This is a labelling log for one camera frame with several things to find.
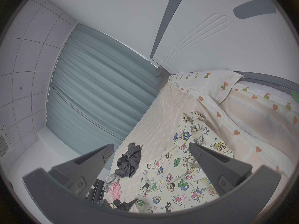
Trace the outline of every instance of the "pillow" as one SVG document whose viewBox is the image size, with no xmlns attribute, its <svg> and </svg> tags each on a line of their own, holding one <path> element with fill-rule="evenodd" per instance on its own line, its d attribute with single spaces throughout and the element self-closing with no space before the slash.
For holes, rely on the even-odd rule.
<svg viewBox="0 0 299 224">
<path fill-rule="evenodd" d="M 170 76 L 169 82 L 197 90 L 203 89 L 217 104 L 220 104 L 229 94 L 233 85 L 243 75 L 230 70 L 207 70 L 191 73 L 177 73 Z"/>
</svg>

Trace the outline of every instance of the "pink cloth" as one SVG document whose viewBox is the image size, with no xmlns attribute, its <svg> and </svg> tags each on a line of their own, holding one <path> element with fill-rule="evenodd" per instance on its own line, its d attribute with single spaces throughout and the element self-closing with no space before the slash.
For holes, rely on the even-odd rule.
<svg viewBox="0 0 299 224">
<path fill-rule="evenodd" d="M 113 195 L 113 201 L 121 197 L 121 186 L 118 182 L 111 184 L 108 189 L 108 193 Z"/>
</svg>

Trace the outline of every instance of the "black cloth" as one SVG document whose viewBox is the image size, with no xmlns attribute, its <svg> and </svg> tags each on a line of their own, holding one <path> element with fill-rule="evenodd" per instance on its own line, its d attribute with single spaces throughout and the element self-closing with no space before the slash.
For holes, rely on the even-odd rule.
<svg viewBox="0 0 299 224">
<path fill-rule="evenodd" d="M 130 143 L 128 145 L 128 151 L 122 154 L 116 162 L 117 168 L 115 174 L 120 177 L 132 177 L 139 167 L 139 162 L 141 159 L 140 145 L 135 145 L 135 143 Z"/>
</svg>

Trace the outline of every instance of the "pajamas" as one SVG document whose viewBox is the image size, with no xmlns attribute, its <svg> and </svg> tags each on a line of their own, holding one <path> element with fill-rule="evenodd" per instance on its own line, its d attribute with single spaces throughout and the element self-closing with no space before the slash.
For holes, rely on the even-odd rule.
<svg viewBox="0 0 299 224">
<path fill-rule="evenodd" d="M 182 113 L 173 147 L 140 165 L 140 193 L 136 196 L 140 213 L 186 210 L 219 197 L 189 152 L 190 142 L 233 157 L 233 151 L 205 124 L 199 112 Z"/>
</svg>

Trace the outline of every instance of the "curtain fold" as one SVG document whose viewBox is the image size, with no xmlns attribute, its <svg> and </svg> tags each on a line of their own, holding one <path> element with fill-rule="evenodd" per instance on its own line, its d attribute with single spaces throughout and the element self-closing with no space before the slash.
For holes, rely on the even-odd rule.
<svg viewBox="0 0 299 224">
<path fill-rule="evenodd" d="M 115 39 L 78 24 L 50 83 L 47 127 L 81 155 L 109 143 L 117 149 L 159 93 L 155 69 Z"/>
</svg>

